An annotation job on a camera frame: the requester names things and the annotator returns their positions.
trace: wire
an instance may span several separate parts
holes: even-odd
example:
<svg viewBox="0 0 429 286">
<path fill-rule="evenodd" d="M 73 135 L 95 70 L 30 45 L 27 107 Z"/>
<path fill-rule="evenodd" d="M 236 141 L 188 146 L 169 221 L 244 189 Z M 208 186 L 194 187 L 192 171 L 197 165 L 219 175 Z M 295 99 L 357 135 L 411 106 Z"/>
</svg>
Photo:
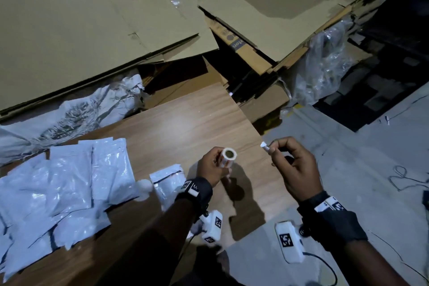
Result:
<svg viewBox="0 0 429 286">
<path fill-rule="evenodd" d="M 332 273 L 334 274 L 334 277 L 335 277 L 335 282 L 334 282 L 332 285 L 330 285 L 330 286 L 335 286 L 335 285 L 338 283 L 338 277 L 337 277 L 337 274 L 335 273 L 334 269 L 332 269 L 332 267 L 331 267 L 331 266 L 330 266 L 330 265 L 329 265 L 325 260 L 323 260 L 321 257 L 316 256 L 315 254 L 313 254 L 313 253 L 309 253 L 309 252 L 303 252 L 303 255 L 304 255 L 304 256 L 312 256 L 312 257 L 316 257 L 316 258 L 318 258 L 319 260 L 323 261 L 323 263 L 324 263 L 325 265 L 327 265 L 329 269 L 331 269 L 331 271 L 332 271 Z"/>
<path fill-rule="evenodd" d="M 375 235 L 376 237 L 378 237 L 380 240 L 382 240 L 384 243 L 386 243 L 388 246 L 390 246 L 392 248 L 393 251 L 396 252 L 396 254 L 399 256 L 400 261 L 406 265 L 408 268 L 414 270 L 416 273 L 418 273 L 422 278 L 424 278 L 426 280 L 426 282 L 429 283 L 429 279 L 427 279 L 425 276 L 423 276 L 420 272 L 418 272 L 417 270 L 415 270 L 413 267 L 411 267 L 408 263 L 405 263 L 404 260 L 402 260 L 402 256 L 398 253 L 398 251 L 395 250 L 395 248 L 393 246 L 391 246 L 388 242 L 386 242 L 385 240 L 383 240 L 382 238 L 380 238 L 377 234 L 375 234 L 374 232 L 368 230 L 370 233 L 372 233 L 373 235 Z"/>
<path fill-rule="evenodd" d="M 413 184 L 412 186 L 406 186 L 406 187 L 404 187 L 404 188 L 402 188 L 402 189 L 400 189 L 393 181 L 392 181 L 392 179 L 393 178 L 396 178 L 396 179 L 406 179 L 406 180 L 411 180 L 411 181 L 415 181 L 415 182 L 418 182 L 418 183 L 429 183 L 429 179 L 427 179 L 426 181 L 419 181 L 419 180 L 415 180 L 415 179 L 411 179 L 410 177 L 407 177 L 407 173 L 408 173 L 408 171 L 407 171 L 407 169 L 406 168 L 404 168 L 403 166 L 401 166 L 401 165 L 395 165 L 394 167 L 393 167 L 393 171 L 397 174 L 397 175 L 391 175 L 391 176 L 389 176 L 388 177 L 388 180 L 389 180 L 389 182 L 396 188 L 396 190 L 398 190 L 398 191 L 402 191 L 402 190 L 405 190 L 405 189 L 408 189 L 408 188 L 413 188 L 413 187 L 415 187 L 415 186 L 424 186 L 425 188 L 428 188 L 429 189 L 429 186 L 425 186 L 424 184 Z"/>
<path fill-rule="evenodd" d="M 187 243 L 187 245 L 185 245 L 185 248 L 182 251 L 182 254 L 179 257 L 179 260 L 177 261 L 177 264 L 179 264 L 180 260 L 182 260 L 182 257 L 186 251 L 186 249 L 188 248 L 188 246 L 190 245 L 190 243 L 192 242 L 192 239 L 195 237 L 196 234 L 192 235 L 192 237 L 190 238 L 189 242 Z"/>
</svg>

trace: hand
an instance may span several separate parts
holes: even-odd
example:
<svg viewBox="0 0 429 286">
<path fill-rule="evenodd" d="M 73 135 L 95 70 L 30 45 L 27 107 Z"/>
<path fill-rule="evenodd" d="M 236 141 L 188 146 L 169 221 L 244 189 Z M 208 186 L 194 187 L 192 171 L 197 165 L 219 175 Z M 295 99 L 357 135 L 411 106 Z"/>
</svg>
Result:
<svg viewBox="0 0 429 286">
<path fill-rule="evenodd" d="M 223 151 L 223 147 L 213 147 L 202 159 L 198 161 L 196 168 L 196 176 L 207 179 L 212 185 L 212 188 L 223 177 L 228 177 L 231 174 L 230 168 L 220 168 L 217 166 L 217 160 Z"/>
<path fill-rule="evenodd" d="M 270 144 L 272 162 L 283 176 L 287 191 L 302 202 L 323 191 L 320 173 L 314 155 L 293 137 L 277 139 Z M 282 151 L 288 151 L 293 158 L 286 159 Z"/>
</svg>

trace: person's right hand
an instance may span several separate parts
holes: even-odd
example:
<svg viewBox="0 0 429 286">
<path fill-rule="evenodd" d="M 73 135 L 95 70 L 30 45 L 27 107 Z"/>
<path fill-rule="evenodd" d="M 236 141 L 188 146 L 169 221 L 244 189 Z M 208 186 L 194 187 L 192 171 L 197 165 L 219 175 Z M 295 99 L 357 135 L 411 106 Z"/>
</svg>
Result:
<svg viewBox="0 0 429 286">
<path fill-rule="evenodd" d="M 270 144 L 272 162 L 283 176 L 287 191 L 302 202 L 323 191 L 320 173 L 314 155 L 293 137 L 277 139 Z M 293 158 L 287 160 L 282 151 Z"/>
</svg>

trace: wood grain tabletop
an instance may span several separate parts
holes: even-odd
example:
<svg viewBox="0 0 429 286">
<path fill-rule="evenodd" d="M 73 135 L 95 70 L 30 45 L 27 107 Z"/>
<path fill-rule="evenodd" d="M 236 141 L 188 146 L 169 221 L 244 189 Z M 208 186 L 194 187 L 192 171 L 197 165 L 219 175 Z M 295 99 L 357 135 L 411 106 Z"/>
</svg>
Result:
<svg viewBox="0 0 429 286">
<path fill-rule="evenodd" d="M 78 139 L 104 137 L 126 138 L 136 180 L 176 163 L 194 177 L 196 163 L 212 147 L 235 149 L 238 156 L 231 179 L 214 187 L 209 205 L 209 210 L 223 214 L 224 248 L 295 204 L 271 158 L 260 148 L 260 135 L 219 83 Z M 69 251 L 64 247 L 54 251 L 6 284 L 93 285 L 160 214 L 154 192 L 144 202 L 111 207 L 109 228 Z"/>
</svg>

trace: gray floor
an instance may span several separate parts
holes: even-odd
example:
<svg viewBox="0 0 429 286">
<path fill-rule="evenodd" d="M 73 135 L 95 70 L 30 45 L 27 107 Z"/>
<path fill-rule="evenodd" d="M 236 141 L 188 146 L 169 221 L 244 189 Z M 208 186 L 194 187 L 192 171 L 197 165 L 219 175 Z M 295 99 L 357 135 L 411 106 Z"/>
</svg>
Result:
<svg viewBox="0 0 429 286">
<path fill-rule="evenodd" d="M 386 113 L 391 118 L 389 125 L 383 117 L 358 133 L 312 107 L 305 107 L 284 113 L 283 123 L 263 136 L 269 143 L 292 135 L 310 149 L 328 193 L 357 213 L 370 242 L 413 286 L 426 285 L 426 281 L 401 263 L 398 254 L 374 234 L 388 242 L 404 262 L 427 276 L 428 222 L 421 204 L 426 188 L 411 187 L 399 192 L 388 180 L 389 176 L 401 177 L 393 170 L 396 165 L 406 168 L 407 177 L 420 181 L 429 178 L 426 95 L 429 84 Z M 415 184 L 400 178 L 393 180 L 399 188 Z M 300 222 L 295 208 L 285 209 L 279 217 L 228 248 L 231 274 L 248 286 L 332 284 L 331 272 L 315 258 L 295 265 L 283 260 L 274 224 L 285 219 Z M 306 251 L 322 255 L 338 271 L 330 254 L 319 244 L 305 239 L 304 246 Z M 339 279 L 339 285 L 346 285 L 343 277 Z"/>
</svg>

